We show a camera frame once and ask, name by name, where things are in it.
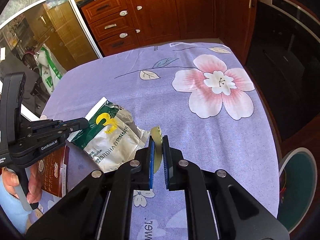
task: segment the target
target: drawer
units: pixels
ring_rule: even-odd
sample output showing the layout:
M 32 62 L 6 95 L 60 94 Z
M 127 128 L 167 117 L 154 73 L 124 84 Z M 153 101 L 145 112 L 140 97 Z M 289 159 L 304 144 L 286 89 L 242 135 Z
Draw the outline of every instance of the drawer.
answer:
M 120 13 L 107 16 L 89 25 L 96 41 L 102 41 L 118 33 L 133 29 L 133 23 L 129 14 L 120 16 Z
M 135 49 L 140 46 L 135 30 L 125 32 L 128 36 L 120 38 L 120 33 L 98 42 L 105 56 L 117 54 L 126 50 Z
M 125 10 L 125 0 L 96 0 L 81 8 L 88 24 L 96 22 L 106 16 Z

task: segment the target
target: white bag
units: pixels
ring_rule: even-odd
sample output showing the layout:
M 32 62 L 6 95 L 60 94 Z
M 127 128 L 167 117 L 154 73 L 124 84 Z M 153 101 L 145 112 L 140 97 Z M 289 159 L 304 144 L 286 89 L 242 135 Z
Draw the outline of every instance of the white bag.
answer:
M 45 88 L 51 95 L 54 88 L 57 87 L 60 79 L 67 71 L 60 65 L 56 57 L 45 44 L 42 45 L 38 53 L 37 60 L 40 68 L 40 75 Z

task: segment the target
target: metal screw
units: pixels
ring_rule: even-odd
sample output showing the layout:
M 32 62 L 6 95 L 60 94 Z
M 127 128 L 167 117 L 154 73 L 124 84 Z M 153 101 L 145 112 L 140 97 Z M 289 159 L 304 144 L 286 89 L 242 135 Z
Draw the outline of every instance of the metal screw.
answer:
M 101 175 L 102 175 L 102 172 L 101 172 L 101 171 L 98 171 L 98 170 L 93 171 L 93 172 L 91 173 L 91 176 L 94 177 L 94 178 L 99 178 Z
M 227 175 L 227 172 L 224 170 L 218 170 L 217 175 L 221 178 L 224 178 Z
M 186 166 L 188 166 L 188 164 L 189 164 L 189 163 L 188 163 L 188 161 L 186 161 L 186 160 L 180 160 L 180 161 L 179 161 L 179 165 L 182 166 L 182 167 L 186 167 Z
M 138 167 L 140 165 L 140 162 L 138 160 L 132 160 L 130 161 L 130 165 L 132 167 Z

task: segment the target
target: teal stool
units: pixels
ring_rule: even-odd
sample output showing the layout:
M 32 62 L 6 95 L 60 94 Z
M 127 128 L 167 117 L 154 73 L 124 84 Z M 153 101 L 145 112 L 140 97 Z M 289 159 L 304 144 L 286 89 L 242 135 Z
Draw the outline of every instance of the teal stool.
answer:
M 277 219 L 291 233 L 306 215 L 316 191 L 317 167 L 306 148 L 289 152 L 279 163 L 279 177 L 285 169 L 284 201 L 279 204 Z

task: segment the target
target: purple tablecloth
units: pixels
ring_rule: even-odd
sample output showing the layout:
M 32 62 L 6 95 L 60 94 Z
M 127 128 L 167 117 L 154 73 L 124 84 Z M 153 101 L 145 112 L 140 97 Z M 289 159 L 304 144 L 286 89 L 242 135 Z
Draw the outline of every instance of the purple tablecloth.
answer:
M 128 109 L 140 128 L 160 125 L 170 146 L 201 169 L 225 169 L 277 215 L 278 163 L 270 126 L 229 48 L 175 42 L 89 62 L 67 72 L 43 114 L 55 120 L 84 117 L 103 96 Z M 71 189 L 97 166 L 68 145 Z M 49 199 L 50 205 L 56 201 L 44 194 L 44 212 Z M 163 164 L 153 191 L 134 191 L 130 239 L 150 237 L 187 239 L 184 193 L 165 189 Z

